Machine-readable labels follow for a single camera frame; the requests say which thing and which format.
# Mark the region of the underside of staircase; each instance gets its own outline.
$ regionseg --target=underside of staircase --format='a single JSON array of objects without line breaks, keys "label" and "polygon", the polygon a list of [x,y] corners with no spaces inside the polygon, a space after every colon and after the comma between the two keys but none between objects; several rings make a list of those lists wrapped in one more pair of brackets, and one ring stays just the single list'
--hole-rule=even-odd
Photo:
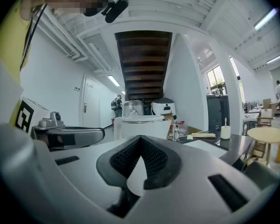
[{"label": "underside of staircase", "polygon": [[116,34],[125,81],[125,100],[144,103],[163,97],[172,33],[129,31]]}]

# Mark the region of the white cup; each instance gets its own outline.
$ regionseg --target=white cup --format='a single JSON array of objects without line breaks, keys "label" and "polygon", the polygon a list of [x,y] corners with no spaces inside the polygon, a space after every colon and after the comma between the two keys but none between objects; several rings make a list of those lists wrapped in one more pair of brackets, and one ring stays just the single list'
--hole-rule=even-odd
[{"label": "white cup", "polygon": [[221,139],[227,140],[230,139],[231,132],[230,132],[230,126],[222,126],[221,127]]}]

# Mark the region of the white shirt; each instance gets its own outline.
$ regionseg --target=white shirt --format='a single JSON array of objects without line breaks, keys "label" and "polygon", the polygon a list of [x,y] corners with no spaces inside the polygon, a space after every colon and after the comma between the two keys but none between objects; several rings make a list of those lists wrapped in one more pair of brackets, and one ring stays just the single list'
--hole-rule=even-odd
[{"label": "white shirt", "polygon": [[278,95],[278,102],[280,102],[280,84],[276,86],[276,94]]}]

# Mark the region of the black table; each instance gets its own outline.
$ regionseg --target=black table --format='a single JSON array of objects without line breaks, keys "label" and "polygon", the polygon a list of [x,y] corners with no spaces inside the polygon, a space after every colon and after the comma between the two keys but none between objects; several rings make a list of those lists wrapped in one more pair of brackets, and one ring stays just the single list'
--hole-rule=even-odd
[{"label": "black table", "polygon": [[230,139],[223,140],[220,138],[221,132],[213,133],[216,134],[215,138],[193,138],[193,140],[188,140],[185,136],[180,137],[178,142],[185,144],[196,140],[203,140],[209,144],[225,149],[227,150],[227,152],[224,155],[222,155],[220,159],[232,166],[237,166],[238,162],[242,163],[242,161],[240,161],[239,159],[242,155],[244,155],[244,161],[249,157],[249,154],[253,148],[253,139],[251,137],[232,134]]}]

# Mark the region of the white door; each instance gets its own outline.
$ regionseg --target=white door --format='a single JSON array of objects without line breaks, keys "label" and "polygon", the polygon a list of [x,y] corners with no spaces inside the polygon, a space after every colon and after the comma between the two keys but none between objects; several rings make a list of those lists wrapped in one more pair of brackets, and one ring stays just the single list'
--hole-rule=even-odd
[{"label": "white door", "polygon": [[83,95],[83,126],[100,128],[100,105],[98,84],[86,77]]}]

